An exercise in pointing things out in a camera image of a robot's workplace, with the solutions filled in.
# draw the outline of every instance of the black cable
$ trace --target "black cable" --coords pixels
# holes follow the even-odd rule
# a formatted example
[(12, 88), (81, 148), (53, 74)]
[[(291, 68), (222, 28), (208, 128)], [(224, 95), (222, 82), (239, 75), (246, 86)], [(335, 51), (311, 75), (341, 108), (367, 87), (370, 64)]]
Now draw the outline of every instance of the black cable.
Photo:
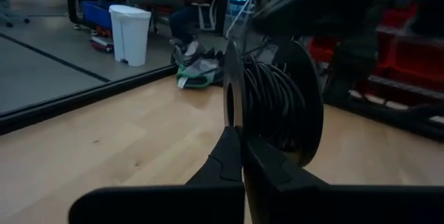
[(306, 109), (297, 84), (291, 79), (286, 65), (264, 64), (258, 62), (255, 55), (250, 55), (251, 52), (246, 54), (243, 57), (246, 130), (267, 139), (282, 151), (298, 150), (298, 126), (304, 121), (301, 118)]
[(244, 55), (249, 55), (250, 57), (252, 57), (254, 59), (258, 59), (259, 56), (262, 55), (266, 49), (270, 49), (273, 51), (274, 47), (275, 47), (275, 45), (271, 42), (271, 40), (264, 37), (261, 40), (261, 43), (258, 47), (255, 47), (255, 48), (245, 52)]

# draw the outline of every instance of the jeans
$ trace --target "jeans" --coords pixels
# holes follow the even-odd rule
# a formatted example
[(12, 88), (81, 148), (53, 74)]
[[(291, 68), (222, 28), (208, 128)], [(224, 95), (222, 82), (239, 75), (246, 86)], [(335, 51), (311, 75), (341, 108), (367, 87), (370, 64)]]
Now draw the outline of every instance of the jeans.
[(81, 6), (82, 1), (83, 0), (67, 0), (69, 20), (73, 24), (80, 24), (81, 23), (80, 20), (77, 18), (76, 3), (78, 3), (78, 6)]
[[(208, 18), (208, 12), (203, 11), (203, 18)], [(197, 6), (185, 6), (170, 16), (170, 29), (173, 37), (178, 38), (183, 44), (193, 42), (194, 37), (189, 32), (189, 25), (199, 23), (199, 11)]]

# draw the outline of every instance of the chair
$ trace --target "chair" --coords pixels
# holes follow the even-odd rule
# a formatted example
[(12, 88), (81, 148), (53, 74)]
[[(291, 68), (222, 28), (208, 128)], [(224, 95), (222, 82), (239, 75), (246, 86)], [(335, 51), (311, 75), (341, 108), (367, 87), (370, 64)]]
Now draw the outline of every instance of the chair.
[(10, 9), (9, 0), (0, 0), (0, 20), (5, 21), (7, 27), (12, 27), (13, 24), (11, 22), (11, 19), (13, 17), (21, 18), (24, 20), (25, 23), (29, 23), (29, 19), (27, 17), (13, 12)]
[[(217, 6), (215, 6), (217, 0), (213, 0), (211, 4), (208, 3), (192, 3), (193, 6), (197, 6), (199, 9), (199, 29), (202, 31), (215, 31), (216, 30), (216, 16), (217, 16)], [(203, 18), (203, 8), (209, 8), (209, 18), (210, 26), (205, 25), (205, 20)]]

